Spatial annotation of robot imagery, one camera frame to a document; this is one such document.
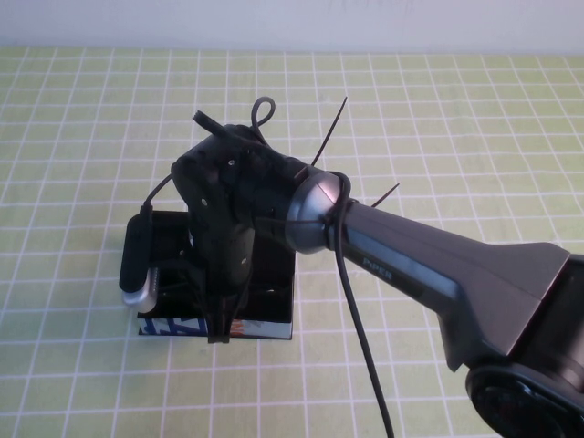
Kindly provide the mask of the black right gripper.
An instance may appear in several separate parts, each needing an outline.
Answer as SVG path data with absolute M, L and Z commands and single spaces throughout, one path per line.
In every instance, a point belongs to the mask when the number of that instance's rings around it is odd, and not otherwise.
M 197 299 L 207 316 L 209 343 L 228 343 L 231 318 L 248 304 L 254 232 L 196 232 Z

